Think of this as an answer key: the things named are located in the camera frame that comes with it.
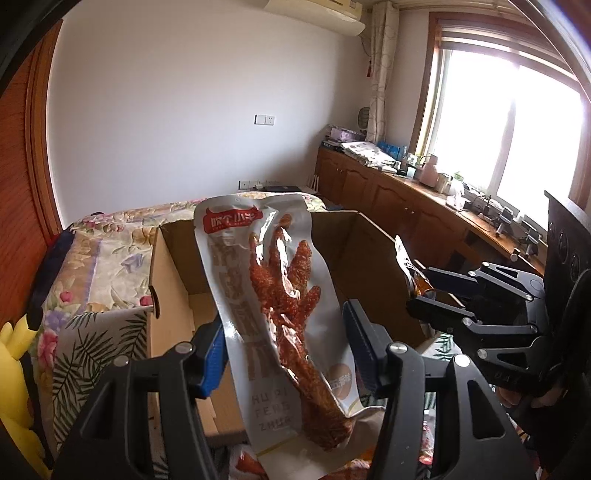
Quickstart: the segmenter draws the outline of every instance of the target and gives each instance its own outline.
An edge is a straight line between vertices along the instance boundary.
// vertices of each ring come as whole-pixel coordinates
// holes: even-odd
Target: cardboard flap
[[[409,298],[396,260],[394,239],[363,213],[357,213],[333,282],[350,299],[358,299],[369,320],[386,327],[392,340],[412,347],[426,337],[418,320],[406,311]]]
[[[160,227],[170,256],[190,295],[210,292],[192,220],[179,220]]]
[[[332,271],[340,260],[358,213],[350,210],[312,212],[312,243]]]
[[[155,315],[148,319],[148,355],[153,357],[162,355],[179,342],[190,340],[194,329],[189,295],[160,228],[156,231],[152,251],[149,287]]]

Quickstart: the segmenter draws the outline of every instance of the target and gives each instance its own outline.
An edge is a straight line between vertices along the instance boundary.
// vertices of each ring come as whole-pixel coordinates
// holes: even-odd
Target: wooden cabinet
[[[361,211],[391,236],[400,236],[409,256],[426,266],[444,268],[462,241],[462,220],[401,179],[322,148],[316,172],[325,199]]]
[[[363,166],[347,166],[345,169],[345,181],[340,197],[340,204],[347,210],[358,210],[367,213],[365,195],[371,186],[371,171]]]
[[[452,211],[431,200],[423,199],[418,207],[421,215],[409,240],[410,250],[423,265],[445,268],[466,227]]]
[[[332,189],[339,170],[338,163],[330,157],[319,157],[318,162],[318,193],[333,202]]]
[[[391,236],[399,235],[405,245],[414,232],[420,212],[412,202],[389,185],[388,177],[377,181],[369,217]]]

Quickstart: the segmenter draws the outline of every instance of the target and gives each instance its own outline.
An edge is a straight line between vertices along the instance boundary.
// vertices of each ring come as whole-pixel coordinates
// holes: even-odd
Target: chicken feet snack bag
[[[195,236],[242,420],[271,480],[315,480],[374,445],[335,288],[300,195],[207,199]]]

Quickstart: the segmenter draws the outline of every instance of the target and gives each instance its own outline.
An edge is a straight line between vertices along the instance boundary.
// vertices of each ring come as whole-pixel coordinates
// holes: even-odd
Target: cabinet door
[[[340,204],[347,210],[362,210],[363,193],[369,179],[357,170],[345,170]]]
[[[418,212],[394,189],[378,184],[369,217],[391,236],[400,235],[406,242],[414,229]]]
[[[337,164],[331,158],[319,157],[318,161],[320,162],[318,173],[318,193],[334,202],[334,200],[331,198],[331,193],[335,178],[337,176]]]
[[[413,258],[426,267],[444,268],[461,232],[432,212],[421,212],[410,241]]]

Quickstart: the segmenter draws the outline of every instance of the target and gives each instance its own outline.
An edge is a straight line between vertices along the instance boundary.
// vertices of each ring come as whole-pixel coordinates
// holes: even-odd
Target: window frame
[[[447,70],[446,63],[449,62],[450,58],[450,55],[446,54],[446,52],[450,50],[445,50],[441,48],[440,45],[442,38],[441,23],[446,21],[460,21],[462,24],[472,24],[476,27],[488,24],[491,28],[498,31],[506,30],[507,35],[510,35],[511,31],[519,30],[528,37],[537,39],[541,44],[548,43],[545,37],[543,37],[543,35],[541,35],[541,33],[534,27],[513,20],[492,17],[490,15],[463,12],[430,12],[423,83],[421,84],[417,116],[415,118],[413,134],[409,144],[409,150],[415,152],[417,155],[424,155],[429,148],[432,148],[434,141],[434,127],[436,127],[438,116],[441,113],[441,94],[444,89],[444,76]],[[505,58],[502,53],[495,55],[492,48],[474,47],[475,48],[470,46],[465,50]],[[543,64],[537,66],[535,63],[536,62],[534,61],[514,62],[516,66],[524,65],[528,68],[537,70],[544,75],[551,76],[552,78],[575,88],[581,95],[584,112],[583,128],[581,129],[579,156],[577,158],[568,197],[585,210],[591,192],[591,139],[589,138],[589,133],[591,132],[591,105],[589,104],[583,89],[578,83],[573,81],[571,75],[561,74],[559,71]],[[515,128],[515,113],[516,109],[515,104],[513,103],[509,112],[509,118],[505,125],[501,151],[499,152],[499,160],[496,162],[489,188],[491,188],[492,198],[497,200],[501,205],[508,206],[513,211],[518,211],[519,209],[515,206],[512,206],[496,195],[511,148],[511,139]],[[528,217],[526,218],[537,229],[539,228],[538,231],[545,232],[546,227],[542,228]]]

